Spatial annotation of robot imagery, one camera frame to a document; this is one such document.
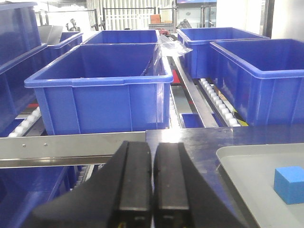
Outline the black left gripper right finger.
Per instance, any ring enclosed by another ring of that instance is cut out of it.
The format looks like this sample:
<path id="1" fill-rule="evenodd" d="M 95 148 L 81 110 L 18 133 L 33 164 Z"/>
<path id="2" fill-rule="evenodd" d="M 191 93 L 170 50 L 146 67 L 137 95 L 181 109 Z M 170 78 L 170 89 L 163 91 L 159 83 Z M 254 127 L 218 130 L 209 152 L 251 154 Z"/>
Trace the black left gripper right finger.
<path id="1" fill-rule="evenodd" d="M 243 228 L 191 161 L 183 143 L 160 143 L 154 157 L 157 228 Z"/>

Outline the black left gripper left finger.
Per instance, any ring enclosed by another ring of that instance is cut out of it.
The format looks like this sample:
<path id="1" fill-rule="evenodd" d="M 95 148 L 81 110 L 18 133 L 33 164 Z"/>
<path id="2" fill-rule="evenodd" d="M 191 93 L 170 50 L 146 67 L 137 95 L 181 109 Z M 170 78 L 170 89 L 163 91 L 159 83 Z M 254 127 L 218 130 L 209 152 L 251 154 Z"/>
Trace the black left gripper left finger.
<path id="1" fill-rule="evenodd" d="M 34 208 L 23 228 L 149 228 L 152 158 L 148 143 L 124 141 L 89 180 Z"/>

